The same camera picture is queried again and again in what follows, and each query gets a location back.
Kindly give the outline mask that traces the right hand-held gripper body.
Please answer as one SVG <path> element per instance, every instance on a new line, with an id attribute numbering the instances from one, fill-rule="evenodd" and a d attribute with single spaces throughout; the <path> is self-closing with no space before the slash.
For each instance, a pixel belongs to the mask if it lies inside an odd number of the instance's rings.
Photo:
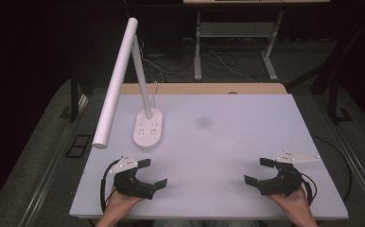
<path id="1" fill-rule="evenodd" d="M 312 189 L 302 174 L 294 165 L 319 161 L 319 155 L 309 155 L 299 152 L 283 150 L 275 159 L 277 176 L 269 180 L 261 180 L 257 188 L 263 196 L 284 194 L 291 195 L 302 185 L 305 186 L 309 196 L 312 196 Z"/>

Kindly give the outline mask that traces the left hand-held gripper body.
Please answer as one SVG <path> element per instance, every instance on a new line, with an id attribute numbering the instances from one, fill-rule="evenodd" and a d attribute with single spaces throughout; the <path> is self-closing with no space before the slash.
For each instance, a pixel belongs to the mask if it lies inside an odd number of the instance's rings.
<path id="1" fill-rule="evenodd" d="M 119 193 L 151 200 L 156 192 L 154 184 L 144 183 L 136 178 L 136 173 L 140 169 L 138 162 L 129 152 L 117 160 L 108 173 L 113 175 L 113 185 Z"/>

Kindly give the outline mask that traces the person's left hand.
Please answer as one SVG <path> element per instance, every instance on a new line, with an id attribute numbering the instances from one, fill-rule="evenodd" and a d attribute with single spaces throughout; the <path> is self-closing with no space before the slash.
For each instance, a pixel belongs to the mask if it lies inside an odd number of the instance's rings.
<path id="1" fill-rule="evenodd" d="M 120 220 L 122 219 L 142 198 L 129 197 L 118 192 L 114 187 L 109 197 L 103 217 Z"/>

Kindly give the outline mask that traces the person's right hand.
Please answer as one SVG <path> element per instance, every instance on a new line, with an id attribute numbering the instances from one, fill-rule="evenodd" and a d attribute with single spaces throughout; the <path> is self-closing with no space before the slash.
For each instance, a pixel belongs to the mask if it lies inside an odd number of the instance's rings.
<path id="1" fill-rule="evenodd" d="M 306 194 L 301 187 L 289 196 L 268 195 L 268 198 L 274 201 L 293 222 L 312 218 Z"/>

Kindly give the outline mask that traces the white table mat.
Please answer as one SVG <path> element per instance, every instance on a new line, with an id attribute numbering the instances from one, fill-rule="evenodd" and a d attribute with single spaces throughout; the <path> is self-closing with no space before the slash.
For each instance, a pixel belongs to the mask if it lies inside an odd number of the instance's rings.
<path id="1" fill-rule="evenodd" d="M 109 145 L 91 150 L 70 215 L 101 216 L 104 171 L 130 152 L 138 160 L 151 161 L 138 171 L 140 181 L 167 181 L 166 188 L 152 199 L 135 205 L 130 218 L 281 219 L 283 212 L 245 184 L 244 178 L 275 177 L 276 170 L 260 166 L 260 159 L 276 159 L 290 151 L 314 158 L 296 167 L 318 187 L 311 205 L 315 218 L 347 218 L 347 209 L 292 96 L 157 95 L 155 105 L 164 115 L 161 142 L 154 149 L 140 149 L 132 134 L 143 109 L 142 99 L 120 97 Z"/>

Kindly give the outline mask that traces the white desk lamp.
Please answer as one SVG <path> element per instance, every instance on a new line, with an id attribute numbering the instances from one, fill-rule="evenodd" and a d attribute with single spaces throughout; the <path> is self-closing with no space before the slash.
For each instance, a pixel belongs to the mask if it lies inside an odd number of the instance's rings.
<path id="1" fill-rule="evenodd" d="M 155 95 L 149 96 L 136 35 L 137 27 L 138 21 L 135 18 L 130 18 L 119 48 L 108 91 L 96 126 L 96 133 L 92 144 L 94 148 L 105 149 L 109 145 L 114 116 L 130 57 L 133 60 L 138 78 L 139 91 L 144 105 L 144 110 L 136 117 L 132 139 L 136 146 L 142 149 L 156 148 L 161 142 L 164 116 L 159 109 L 154 107 Z"/>

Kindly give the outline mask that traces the black metal stand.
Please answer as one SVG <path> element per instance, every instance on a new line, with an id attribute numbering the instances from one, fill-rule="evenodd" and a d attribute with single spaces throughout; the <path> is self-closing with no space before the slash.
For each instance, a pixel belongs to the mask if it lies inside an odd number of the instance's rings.
<path id="1" fill-rule="evenodd" d="M 288 90 L 313 78 L 310 91 L 318 96 L 329 92 L 328 115 L 334 123 L 349 121 L 350 115 L 339 104 L 339 87 L 355 97 L 365 113 L 365 21 L 344 39 L 338 41 L 330 56 L 321 65 L 286 85 Z"/>
<path id="2" fill-rule="evenodd" d="M 78 76 L 75 73 L 71 74 L 69 82 L 70 104 L 62 109 L 60 118 L 68 119 L 70 123 L 73 123 L 77 119 L 79 113 L 82 111 L 82 106 L 86 96 L 79 86 Z"/>

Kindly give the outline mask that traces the wooden table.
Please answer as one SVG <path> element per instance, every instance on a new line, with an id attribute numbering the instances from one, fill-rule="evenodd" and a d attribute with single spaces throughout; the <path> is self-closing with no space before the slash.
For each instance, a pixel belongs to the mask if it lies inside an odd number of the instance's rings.
<path id="1" fill-rule="evenodd" d="M 159 95 L 287 94 L 280 83 L 148 83 L 146 88 Z"/>

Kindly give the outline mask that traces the desk with white metal legs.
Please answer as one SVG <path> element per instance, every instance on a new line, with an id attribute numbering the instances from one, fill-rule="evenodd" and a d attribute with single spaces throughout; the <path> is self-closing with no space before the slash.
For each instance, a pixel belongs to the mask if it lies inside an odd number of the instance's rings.
<path id="1" fill-rule="evenodd" d="M 196 12 L 196 34 L 194 52 L 194 80 L 202 80 L 200 41 L 202 38 L 267 38 L 266 49 L 260 52 L 261 60 L 271 81 L 277 81 L 270 55 L 275 44 L 282 20 L 284 7 L 320 5 L 330 0 L 182 0 L 185 7 L 217 7 L 218 9 L 245 9 L 248 7 L 279 7 L 275 17 L 268 21 L 255 22 L 210 22 L 202 17 L 203 9 Z"/>

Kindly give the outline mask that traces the black frame on floor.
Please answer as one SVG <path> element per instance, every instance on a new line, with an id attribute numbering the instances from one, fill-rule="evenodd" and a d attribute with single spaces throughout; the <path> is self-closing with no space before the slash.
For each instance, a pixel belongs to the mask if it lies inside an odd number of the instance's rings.
<path id="1" fill-rule="evenodd" d="M 82 158 L 89 145 L 90 139 L 90 134 L 77 134 L 70 148 L 66 151 L 65 157 L 72 159 Z"/>

